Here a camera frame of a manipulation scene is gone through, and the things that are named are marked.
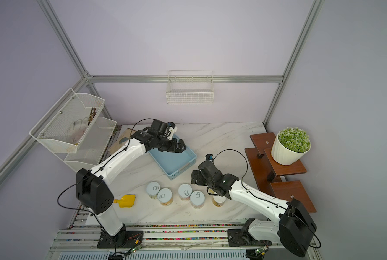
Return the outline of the light blue plastic basket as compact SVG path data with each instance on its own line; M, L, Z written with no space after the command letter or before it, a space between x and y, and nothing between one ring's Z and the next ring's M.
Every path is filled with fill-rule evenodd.
M182 153L160 152L155 148L150 150L149 154L169 180L177 178L197 160L197 155L189 147Z

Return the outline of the pink label can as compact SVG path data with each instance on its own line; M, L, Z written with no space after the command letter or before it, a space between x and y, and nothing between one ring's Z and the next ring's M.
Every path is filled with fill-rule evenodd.
M178 195L181 200L190 200L192 187L190 184L181 184L178 188Z
M205 195L202 191L193 191L190 196L190 202L194 209L200 209L205 204Z

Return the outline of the orange label can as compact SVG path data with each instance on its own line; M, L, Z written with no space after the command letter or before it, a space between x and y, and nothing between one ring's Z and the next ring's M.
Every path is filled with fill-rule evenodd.
M169 206L173 203L173 193L169 188L162 188L157 195L162 206Z

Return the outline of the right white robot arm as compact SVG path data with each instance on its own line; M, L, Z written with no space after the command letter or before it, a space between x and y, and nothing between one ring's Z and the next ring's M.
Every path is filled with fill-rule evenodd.
M317 227L299 200L279 199L252 188L233 174L223 174L211 160L203 161L192 171L191 183L206 186L213 195L242 203L268 218L267 222L248 219L238 231L240 238L235 238L232 230L229 240L234 244L254 247L259 242L271 241L280 243L295 256L306 256Z

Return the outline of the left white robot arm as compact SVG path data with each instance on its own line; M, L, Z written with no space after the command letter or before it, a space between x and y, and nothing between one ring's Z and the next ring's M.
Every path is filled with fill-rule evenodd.
M134 160L151 149L160 152L182 153L186 145L173 135L177 126L172 122L154 119L149 127L133 131L123 147L114 152L99 165L76 173L76 197L94 214L104 230L104 234L114 242L126 242L125 224L113 208L114 196L110 185Z

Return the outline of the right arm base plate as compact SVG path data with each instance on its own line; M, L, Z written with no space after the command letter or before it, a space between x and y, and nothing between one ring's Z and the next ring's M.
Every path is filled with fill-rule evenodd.
M256 240L247 231L243 232L241 229L227 230L228 242L230 247L263 247L272 246L269 240Z

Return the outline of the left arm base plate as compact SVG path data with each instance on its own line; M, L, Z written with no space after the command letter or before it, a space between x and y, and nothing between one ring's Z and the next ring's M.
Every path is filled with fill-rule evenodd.
M122 231L116 236L110 236L107 232L102 231L100 239L98 240L98 249L118 249L127 248L132 249L140 245L143 238L143 231Z

